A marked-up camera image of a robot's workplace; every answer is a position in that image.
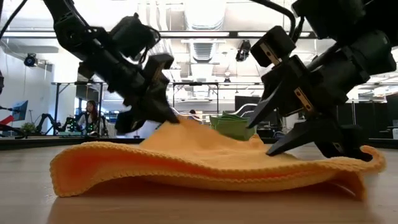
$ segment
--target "yellow microfiber cloth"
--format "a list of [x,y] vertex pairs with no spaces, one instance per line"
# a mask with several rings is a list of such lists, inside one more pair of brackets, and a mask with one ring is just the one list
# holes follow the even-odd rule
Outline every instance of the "yellow microfiber cloth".
[[196,121],[180,120],[180,124],[164,123],[140,145],[89,142],[64,150],[50,165],[55,193],[61,197],[80,195],[100,182],[137,177],[243,192],[333,182],[364,199],[363,174],[379,172],[386,163],[383,155],[369,146],[362,150],[373,155],[370,162],[347,157],[304,161],[290,154],[270,157],[266,155],[268,146],[257,135],[237,141]]

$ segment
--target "green cloth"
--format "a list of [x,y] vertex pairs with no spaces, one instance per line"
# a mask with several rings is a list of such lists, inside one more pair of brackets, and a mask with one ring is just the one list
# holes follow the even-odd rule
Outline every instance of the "green cloth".
[[256,133],[256,127],[248,129],[249,118],[241,118],[235,114],[223,113],[222,116],[210,116],[211,128],[220,134],[235,140],[247,141]]

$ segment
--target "wooden table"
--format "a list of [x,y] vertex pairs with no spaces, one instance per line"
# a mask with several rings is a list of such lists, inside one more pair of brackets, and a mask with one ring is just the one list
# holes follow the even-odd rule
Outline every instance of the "wooden table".
[[[57,198],[49,162],[64,147],[0,151],[0,223],[248,224],[391,223],[398,221],[398,151],[384,150],[388,168],[367,178],[369,202],[340,189],[241,194],[183,189],[125,179],[101,184],[80,197]],[[300,157],[321,157],[314,147]],[[113,189],[115,193],[106,193]]]

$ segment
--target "red object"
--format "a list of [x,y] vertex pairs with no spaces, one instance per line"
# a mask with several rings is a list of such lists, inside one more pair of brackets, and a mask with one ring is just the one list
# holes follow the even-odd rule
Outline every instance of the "red object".
[[14,118],[10,115],[7,118],[5,118],[4,120],[0,121],[0,124],[7,125],[7,124],[11,123],[13,120],[14,120]]

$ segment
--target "computer monitor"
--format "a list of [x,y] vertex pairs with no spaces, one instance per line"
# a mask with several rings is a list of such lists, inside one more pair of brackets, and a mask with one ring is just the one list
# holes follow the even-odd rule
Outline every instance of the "computer monitor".
[[12,117],[14,118],[14,121],[25,120],[26,111],[27,111],[27,100],[20,101],[14,104],[14,106],[12,107]]

